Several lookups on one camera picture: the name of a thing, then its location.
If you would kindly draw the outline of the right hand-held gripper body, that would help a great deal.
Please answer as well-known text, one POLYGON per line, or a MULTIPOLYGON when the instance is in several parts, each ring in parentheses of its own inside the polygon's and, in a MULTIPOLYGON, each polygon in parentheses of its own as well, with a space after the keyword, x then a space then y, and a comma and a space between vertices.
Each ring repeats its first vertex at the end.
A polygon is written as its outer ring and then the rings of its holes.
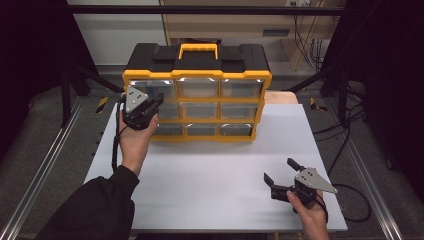
POLYGON ((318 174, 315 168, 300 167, 298 174, 294 177, 292 186, 276 185, 270 180, 271 198, 274 200, 288 202, 287 192, 293 192, 306 206, 316 199, 317 191, 321 190, 336 194, 338 190, 318 174))

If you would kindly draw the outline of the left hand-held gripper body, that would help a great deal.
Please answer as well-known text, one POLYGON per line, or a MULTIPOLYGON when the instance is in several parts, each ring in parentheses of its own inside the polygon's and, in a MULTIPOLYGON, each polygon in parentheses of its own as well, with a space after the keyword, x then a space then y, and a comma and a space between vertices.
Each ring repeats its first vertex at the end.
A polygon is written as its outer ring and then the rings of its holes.
POLYGON ((146 129, 152 117, 159 112, 160 95, 149 96, 147 93, 129 86, 124 102, 123 121, 134 130, 146 129))

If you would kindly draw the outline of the clear plastic organizer drawer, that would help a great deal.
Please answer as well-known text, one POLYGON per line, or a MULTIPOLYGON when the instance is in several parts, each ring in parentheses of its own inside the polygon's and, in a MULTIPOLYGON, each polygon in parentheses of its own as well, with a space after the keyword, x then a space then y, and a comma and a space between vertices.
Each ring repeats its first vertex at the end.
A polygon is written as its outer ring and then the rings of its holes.
POLYGON ((149 96, 163 94, 165 99, 175 98, 175 85, 172 80, 133 80, 130 85, 149 96))

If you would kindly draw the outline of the yellow black drawer organizer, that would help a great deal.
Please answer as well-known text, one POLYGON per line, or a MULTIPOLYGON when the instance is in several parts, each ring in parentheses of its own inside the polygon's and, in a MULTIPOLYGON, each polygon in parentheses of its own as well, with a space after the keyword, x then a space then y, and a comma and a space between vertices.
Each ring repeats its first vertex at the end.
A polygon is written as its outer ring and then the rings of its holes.
MULTIPOLYGON (((161 46, 136 45, 122 75, 125 93, 133 80, 174 80, 180 78, 263 79, 262 96, 270 86, 272 73, 264 49, 259 44, 222 46, 214 43, 184 43, 161 46)), ((169 139, 157 141, 193 141, 207 139, 169 139)), ((232 139, 212 139, 240 142, 232 139)))

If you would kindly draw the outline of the person's right hand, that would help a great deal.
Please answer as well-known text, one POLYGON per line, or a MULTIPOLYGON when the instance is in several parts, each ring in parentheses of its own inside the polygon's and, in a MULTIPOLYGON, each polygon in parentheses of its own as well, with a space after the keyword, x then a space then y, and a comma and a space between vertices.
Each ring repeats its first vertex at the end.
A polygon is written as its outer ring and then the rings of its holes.
POLYGON ((324 200, 321 191, 317 192, 316 201, 309 207, 305 207, 293 192, 288 191, 287 196, 290 204, 297 211, 304 230, 327 229, 327 216, 322 208, 324 200))

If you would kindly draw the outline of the person's left hand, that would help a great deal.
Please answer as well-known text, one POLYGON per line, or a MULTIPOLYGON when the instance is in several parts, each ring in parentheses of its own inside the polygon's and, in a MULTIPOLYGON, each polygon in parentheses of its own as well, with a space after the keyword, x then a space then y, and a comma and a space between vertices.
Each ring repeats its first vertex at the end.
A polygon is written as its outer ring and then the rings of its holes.
POLYGON ((148 151, 149 143, 158 126, 158 115, 155 114, 148 127, 144 130, 134 130, 128 127, 123 120, 119 121, 119 144, 123 161, 142 162, 148 151))

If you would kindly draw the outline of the yellow black striped marker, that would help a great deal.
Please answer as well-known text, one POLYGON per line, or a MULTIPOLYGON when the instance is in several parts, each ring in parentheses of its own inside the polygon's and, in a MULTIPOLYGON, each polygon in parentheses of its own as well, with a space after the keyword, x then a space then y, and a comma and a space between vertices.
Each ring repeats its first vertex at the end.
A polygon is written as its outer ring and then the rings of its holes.
POLYGON ((101 113, 108 101, 109 97, 105 96, 102 97, 101 100, 99 101, 98 107, 96 109, 96 113, 101 113))
POLYGON ((310 98, 310 109, 311 110, 321 111, 321 112, 328 111, 327 107, 318 106, 314 98, 310 98))

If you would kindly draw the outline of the grid of clear drawers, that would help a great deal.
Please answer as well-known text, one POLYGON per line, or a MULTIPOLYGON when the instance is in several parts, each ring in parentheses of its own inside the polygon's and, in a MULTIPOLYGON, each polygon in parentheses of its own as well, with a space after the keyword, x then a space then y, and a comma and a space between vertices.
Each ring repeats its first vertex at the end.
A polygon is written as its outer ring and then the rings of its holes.
MULTIPOLYGON (((180 78, 175 98, 257 98, 263 79, 180 78)), ((252 139, 263 103, 163 103, 156 136, 162 139, 252 139)))

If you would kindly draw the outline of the white cabinet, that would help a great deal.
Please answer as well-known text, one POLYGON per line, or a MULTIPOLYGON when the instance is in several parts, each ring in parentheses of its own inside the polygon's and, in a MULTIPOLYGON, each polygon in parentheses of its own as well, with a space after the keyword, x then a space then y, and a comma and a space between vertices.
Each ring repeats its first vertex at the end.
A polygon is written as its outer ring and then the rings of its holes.
POLYGON ((76 14, 96 65, 126 65, 137 43, 166 45, 161 15, 76 14))

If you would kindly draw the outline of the wooden table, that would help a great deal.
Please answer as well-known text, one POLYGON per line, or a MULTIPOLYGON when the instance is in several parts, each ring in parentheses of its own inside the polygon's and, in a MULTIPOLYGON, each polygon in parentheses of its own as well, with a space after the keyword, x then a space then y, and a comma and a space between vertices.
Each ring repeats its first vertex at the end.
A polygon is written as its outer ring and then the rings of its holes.
MULTIPOLYGON (((130 106, 138 106, 146 101, 149 96, 141 93, 131 96, 129 93, 121 95, 123 102, 130 106)), ((266 104, 297 104, 298 99, 292 92, 286 91, 266 91, 261 97, 253 98, 230 98, 230 97, 217 97, 217 98, 175 98, 171 100, 164 100, 167 102, 190 102, 190 103, 266 103, 266 104)))

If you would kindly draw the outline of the black metal stand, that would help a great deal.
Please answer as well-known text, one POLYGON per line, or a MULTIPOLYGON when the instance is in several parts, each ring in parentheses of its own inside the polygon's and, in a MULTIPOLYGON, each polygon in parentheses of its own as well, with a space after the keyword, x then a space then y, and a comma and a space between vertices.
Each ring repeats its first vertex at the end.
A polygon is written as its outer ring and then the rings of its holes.
POLYGON ((87 96, 91 91, 91 88, 86 83, 87 79, 92 79, 115 93, 124 92, 122 87, 116 86, 115 84, 101 77, 98 73, 90 71, 81 65, 68 65, 64 67, 60 75, 62 96, 62 127, 65 127, 71 119, 70 85, 72 85, 78 96, 87 96))
POLYGON ((288 92, 297 93, 305 87, 324 79, 324 84, 321 87, 320 93, 323 97, 331 97, 335 91, 338 91, 338 109, 337 116, 343 127, 347 127, 346 103, 348 93, 348 78, 347 73, 342 66, 332 64, 329 67, 320 70, 306 80, 289 87, 288 92))

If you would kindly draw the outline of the black horizontal bar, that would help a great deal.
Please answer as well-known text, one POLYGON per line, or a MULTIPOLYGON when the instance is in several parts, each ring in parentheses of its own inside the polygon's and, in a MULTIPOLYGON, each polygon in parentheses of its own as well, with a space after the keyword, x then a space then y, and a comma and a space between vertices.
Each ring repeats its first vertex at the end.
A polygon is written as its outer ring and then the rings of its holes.
POLYGON ((255 6, 69 5, 74 14, 194 14, 341 16, 345 8, 255 6))

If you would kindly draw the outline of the wooden cabinet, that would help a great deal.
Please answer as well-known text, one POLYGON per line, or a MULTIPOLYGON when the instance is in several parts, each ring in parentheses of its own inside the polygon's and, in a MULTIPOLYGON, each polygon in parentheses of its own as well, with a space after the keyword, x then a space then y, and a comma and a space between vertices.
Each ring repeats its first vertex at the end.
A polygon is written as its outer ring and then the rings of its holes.
MULTIPOLYGON (((286 7, 286 0, 159 0, 162 6, 286 7)), ((337 7, 341 0, 311 0, 308 7, 337 7)), ((170 40, 213 38, 268 38, 283 44, 293 70, 306 61, 305 52, 314 39, 329 39, 335 26, 330 16, 291 15, 194 15, 165 14, 170 40)))

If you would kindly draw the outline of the black curtain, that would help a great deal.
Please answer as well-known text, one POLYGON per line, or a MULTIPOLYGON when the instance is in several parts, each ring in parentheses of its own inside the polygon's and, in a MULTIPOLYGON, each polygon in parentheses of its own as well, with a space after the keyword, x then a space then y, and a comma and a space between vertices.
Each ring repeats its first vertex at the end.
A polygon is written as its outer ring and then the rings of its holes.
POLYGON ((0 160, 28 116, 30 100, 97 71, 67 0, 0 0, 0 160))
POLYGON ((365 86, 386 156, 424 203, 424 0, 346 0, 325 57, 365 86))

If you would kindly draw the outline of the aluminium rail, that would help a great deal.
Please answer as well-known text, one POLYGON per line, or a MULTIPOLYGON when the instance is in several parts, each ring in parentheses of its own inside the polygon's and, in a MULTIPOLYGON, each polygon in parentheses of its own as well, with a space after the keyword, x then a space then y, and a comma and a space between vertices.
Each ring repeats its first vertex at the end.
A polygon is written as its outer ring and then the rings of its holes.
POLYGON ((376 185, 376 182, 374 181, 374 178, 369 173, 359 150, 357 149, 353 139, 350 137, 351 123, 355 118, 362 115, 362 110, 360 110, 361 105, 357 103, 356 105, 348 108, 346 111, 348 126, 343 127, 337 116, 338 105, 336 105, 334 100, 326 100, 326 103, 328 104, 329 112, 332 117, 337 120, 336 127, 340 129, 341 139, 343 140, 343 144, 338 150, 338 153, 329 168, 329 172, 332 171, 340 156, 343 153, 346 153, 361 185, 362 190, 360 193, 363 195, 363 198, 367 203, 367 209, 370 212, 369 217, 375 218, 378 222, 379 228, 384 234, 383 240, 404 240, 396 221, 394 220, 385 200, 383 199, 383 196, 381 195, 381 192, 376 185))
POLYGON ((14 213, 9 218, 3 229, 0 231, 0 240, 15 240, 20 232, 23 223, 25 222, 29 212, 31 211, 41 189, 43 188, 46 179, 54 166, 59 154, 65 145, 73 126, 78 119, 81 108, 86 101, 85 97, 77 97, 71 110, 71 115, 68 122, 56 135, 55 140, 50 146, 46 156, 44 157, 35 176, 29 184, 25 194, 21 198, 14 213))

